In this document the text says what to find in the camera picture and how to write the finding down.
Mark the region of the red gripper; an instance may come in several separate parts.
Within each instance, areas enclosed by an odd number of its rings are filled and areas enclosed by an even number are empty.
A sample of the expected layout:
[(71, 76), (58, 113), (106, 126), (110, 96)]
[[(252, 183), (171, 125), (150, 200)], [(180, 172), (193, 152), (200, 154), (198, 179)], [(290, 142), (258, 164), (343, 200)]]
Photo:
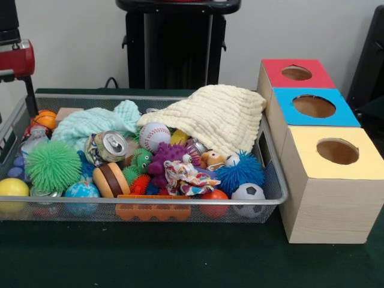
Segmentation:
[(29, 116), (37, 116), (38, 108), (35, 99), (31, 75), (35, 71), (35, 56), (32, 43), (22, 39), (18, 43), (1, 46), (1, 70), (0, 82), (13, 82), (21, 79), (26, 86), (27, 96), (25, 98)]

